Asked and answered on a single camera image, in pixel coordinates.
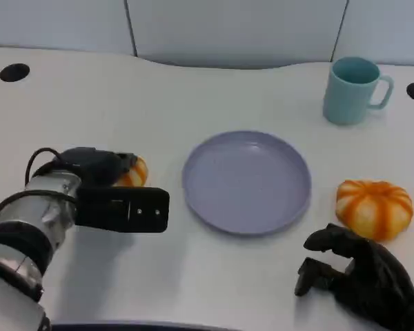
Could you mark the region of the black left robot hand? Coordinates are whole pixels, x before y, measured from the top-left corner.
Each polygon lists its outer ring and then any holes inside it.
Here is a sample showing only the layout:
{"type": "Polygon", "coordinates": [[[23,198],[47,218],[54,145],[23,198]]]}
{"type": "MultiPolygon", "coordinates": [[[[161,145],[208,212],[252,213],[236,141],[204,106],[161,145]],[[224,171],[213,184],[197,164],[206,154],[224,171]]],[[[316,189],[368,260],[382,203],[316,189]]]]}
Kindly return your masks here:
{"type": "Polygon", "coordinates": [[[116,184],[130,172],[137,159],[133,153],[89,147],[72,148],[60,154],[60,164],[76,171],[83,184],[100,186],[116,184]]]}

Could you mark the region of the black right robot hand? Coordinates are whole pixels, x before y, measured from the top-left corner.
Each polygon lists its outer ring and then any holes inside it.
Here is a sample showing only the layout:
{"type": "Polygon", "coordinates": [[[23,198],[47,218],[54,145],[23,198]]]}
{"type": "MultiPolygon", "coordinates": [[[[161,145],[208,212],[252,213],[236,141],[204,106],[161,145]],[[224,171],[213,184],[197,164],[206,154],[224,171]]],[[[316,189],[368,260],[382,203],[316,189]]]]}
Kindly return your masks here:
{"type": "Polygon", "coordinates": [[[310,251],[350,259],[345,271],[307,257],[298,270],[294,293],[311,288],[330,292],[353,314],[387,330],[414,330],[414,285],[405,267],[383,245],[329,223],[304,242],[310,251]]]}

